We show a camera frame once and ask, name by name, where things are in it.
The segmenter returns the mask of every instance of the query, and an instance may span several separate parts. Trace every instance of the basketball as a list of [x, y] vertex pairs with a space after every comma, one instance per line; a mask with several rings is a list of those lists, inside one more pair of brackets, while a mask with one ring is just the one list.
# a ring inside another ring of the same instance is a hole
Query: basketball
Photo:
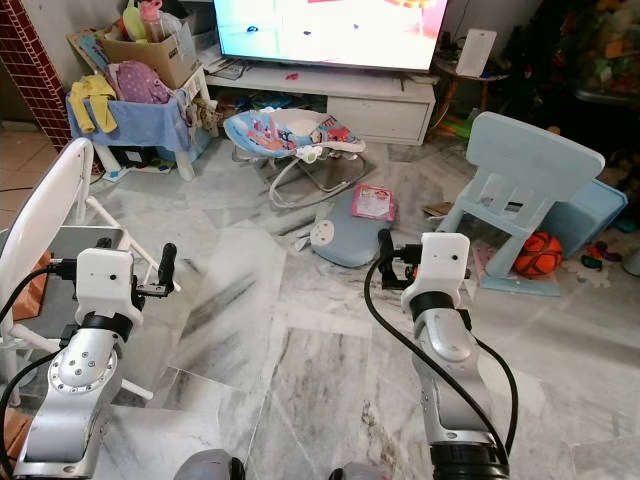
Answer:
[[513, 264], [513, 269], [527, 278], [536, 278], [553, 272], [562, 262], [562, 245], [545, 232], [531, 235]]

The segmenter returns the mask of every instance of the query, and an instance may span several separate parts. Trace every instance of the tv screen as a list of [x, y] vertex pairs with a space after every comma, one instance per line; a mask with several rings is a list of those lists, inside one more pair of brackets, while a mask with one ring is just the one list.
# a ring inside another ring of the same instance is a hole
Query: tv screen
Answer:
[[446, 0], [214, 0], [232, 57], [428, 70]]

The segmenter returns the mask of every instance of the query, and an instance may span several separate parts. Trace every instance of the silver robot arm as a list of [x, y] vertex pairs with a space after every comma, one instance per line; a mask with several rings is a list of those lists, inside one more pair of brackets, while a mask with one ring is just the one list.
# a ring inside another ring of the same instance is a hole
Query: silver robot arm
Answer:
[[14, 469], [16, 478], [91, 478], [108, 406], [132, 329], [142, 326], [143, 295], [173, 290], [176, 249], [165, 245], [158, 284], [138, 286], [130, 252], [90, 248], [78, 255], [79, 328], [48, 370], [48, 391]]
[[[365, 299], [370, 302], [368, 282], [376, 267], [382, 273], [383, 288], [406, 287], [401, 302], [403, 310], [410, 312], [414, 320], [415, 344], [411, 345], [406, 338], [406, 343], [403, 343], [413, 349], [413, 364], [422, 386], [421, 402], [427, 441], [431, 447], [433, 478], [508, 479], [506, 450], [498, 448], [500, 440], [490, 433], [487, 425], [490, 423], [490, 397], [478, 372], [478, 344], [467, 329], [469, 322], [464, 318], [469, 320], [467, 312], [458, 310], [469, 239], [457, 233], [425, 233], [422, 245], [407, 246], [402, 250], [393, 249], [387, 230], [380, 232], [379, 239], [381, 258], [367, 275]], [[413, 278], [398, 280], [391, 268], [393, 257], [417, 266], [417, 274], [413, 273], [415, 268], [409, 268], [407, 276]], [[369, 307], [387, 330], [397, 338], [402, 337], [371, 303]], [[486, 421], [435, 369], [444, 372], [466, 391]], [[369, 466], [350, 463], [335, 470], [330, 480], [384, 478]]]

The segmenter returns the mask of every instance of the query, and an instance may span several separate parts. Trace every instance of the white speaker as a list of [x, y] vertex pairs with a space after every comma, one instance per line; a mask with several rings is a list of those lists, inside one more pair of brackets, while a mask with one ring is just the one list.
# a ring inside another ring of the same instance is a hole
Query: white speaker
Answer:
[[469, 29], [460, 60], [458, 60], [456, 73], [465, 77], [482, 75], [497, 36], [497, 32], [492, 30]]

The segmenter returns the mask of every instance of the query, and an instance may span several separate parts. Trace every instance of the purple bag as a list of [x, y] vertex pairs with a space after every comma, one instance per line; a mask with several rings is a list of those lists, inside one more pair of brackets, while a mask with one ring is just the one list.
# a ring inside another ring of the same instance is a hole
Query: purple bag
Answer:
[[167, 103], [171, 90], [149, 66], [135, 60], [112, 63], [107, 68], [109, 83], [120, 100], [135, 103]]

